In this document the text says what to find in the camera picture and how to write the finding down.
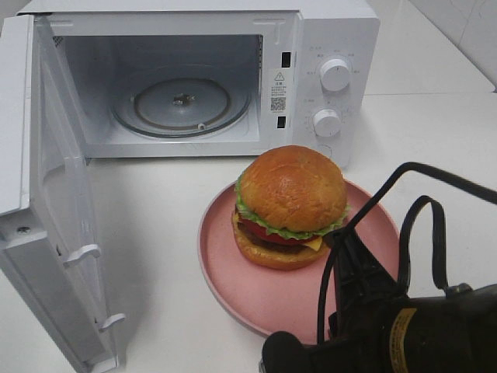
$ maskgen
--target pink plate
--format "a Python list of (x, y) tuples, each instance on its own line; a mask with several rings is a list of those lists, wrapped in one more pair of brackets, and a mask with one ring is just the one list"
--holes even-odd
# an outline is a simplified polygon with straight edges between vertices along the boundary
[[(370, 198), (347, 182), (353, 216)], [(235, 209), (233, 185), (208, 207), (200, 225), (199, 259), (209, 288), (221, 305), (249, 328), (265, 336), (286, 330), (304, 344), (315, 344), (318, 294), (326, 257), (299, 270), (280, 271), (248, 261), (238, 250), (231, 227)], [(357, 233), (393, 278), (398, 272), (398, 231), (377, 205), (357, 225)], [(333, 277), (326, 315), (335, 311)]]

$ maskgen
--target microwave door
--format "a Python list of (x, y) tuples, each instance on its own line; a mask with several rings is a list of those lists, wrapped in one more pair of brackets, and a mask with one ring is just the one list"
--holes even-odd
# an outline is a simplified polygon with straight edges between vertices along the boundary
[(66, 65), (43, 17), (0, 37), (0, 267), (79, 372), (118, 365)]

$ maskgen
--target top bun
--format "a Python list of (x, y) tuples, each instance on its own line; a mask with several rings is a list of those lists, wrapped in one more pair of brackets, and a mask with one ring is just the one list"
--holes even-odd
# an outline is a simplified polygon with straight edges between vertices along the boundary
[(242, 174), (243, 203), (274, 228), (312, 232), (338, 220), (346, 208), (339, 167), (303, 146), (261, 154)]

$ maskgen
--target yellow label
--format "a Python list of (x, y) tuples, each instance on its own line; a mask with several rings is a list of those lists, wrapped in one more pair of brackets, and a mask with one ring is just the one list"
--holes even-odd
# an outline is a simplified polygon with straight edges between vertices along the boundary
[(401, 309), (390, 331), (390, 360), (394, 373), (409, 373), (405, 361), (404, 338), (416, 309)]

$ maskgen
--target warning label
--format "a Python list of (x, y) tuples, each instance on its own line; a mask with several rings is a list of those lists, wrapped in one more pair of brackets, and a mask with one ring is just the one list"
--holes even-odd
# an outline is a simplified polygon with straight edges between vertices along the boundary
[(405, 361), (404, 338), (416, 309), (401, 309), (390, 331), (390, 360), (394, 373), (409, 373)]
[(286, 115), (287, 99), (290, 95), (291, 70), (274, 68), (269, 70), (269, 109), (272, 113)]

